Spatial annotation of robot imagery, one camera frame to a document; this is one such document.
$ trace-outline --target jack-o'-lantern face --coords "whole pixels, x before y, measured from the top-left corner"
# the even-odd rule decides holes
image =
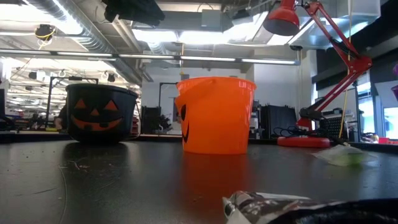
[[[122,120],[119,109],[113,100],[102,108],[90,106],[90,102],[80,98],[73,106],[73,124],[86,131],[106,131],[116,127]]]

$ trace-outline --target black pumpkin bucket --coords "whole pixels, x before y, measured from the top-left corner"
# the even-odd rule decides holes
[[[68,92],[68,133],[77,141],[112,144],[128,137],[137,93],[111,85],[71,84]]]

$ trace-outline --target lamp arm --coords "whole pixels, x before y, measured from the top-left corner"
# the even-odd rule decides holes
[[[322,110],[325,109],[341,92],[345,91],[360,75],[368,71],[372,67],[372,60],[369,57],[360,55],[349,40],[344,36],[342,31],[333,22],[333,19],[328,15],[320,2],[307,2],[304,4],[304,9],[322,30],[324,35],[331,42],[337,54],[341,57],[348,67],[349,74],[342,79],[326,96],[308,108],[300,110],[300,119],[297,121],[297,126],[302,126],[312,130],[311,120],[320,120],[322,118]],[[342,42],[335,40],[326,30],[325,26],[317,16],[320,11],[325,19],[330,23],[332,28],[336,31]]]

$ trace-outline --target dark table surface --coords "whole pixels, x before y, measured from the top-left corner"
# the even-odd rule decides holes
[[[398,156],[337,167],[308,149],[250,145],[247,155],[183,153],[180,143],[0,145],[0,223],[225,223],[237,190],[314,199],[398,196]]]

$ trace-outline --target red desk lamp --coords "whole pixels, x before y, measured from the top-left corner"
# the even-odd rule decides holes
[[[297,126],[304,127],[309,131],[312,130],[313,120],[318,121],[322,119],[322,110],[326,108],[341,92],[351,85],[360,75],[372,67],[372,60],[369,57],[359,55],[354,46],[339,30],[338,26],[333,22],[331,17],[326,13],[320,2],[306,2],[301,3],[311,19],[315,21],[318,27],[326,35],[331,42],[333,48],[338,55],[343,59],[347,65],[349,74],[340,81],[326,96],[308,108],[300,110],[300,119],[297,121]],[[264,21],[264,28],[269,32],[277,35],[295,35],[299,29],[299,18],[295,13],[295,0],[282,0],[280,7],[273,10],[268,18]],[[332,28],[336,31],[342,42],[334,39],[326,28],[322,25],[317,16],[320,11],[325,19],[330,23]],[[279,138],[278,144],[283,146],[300,146],[300,147],[329,147],[329,140],[326,138]]]

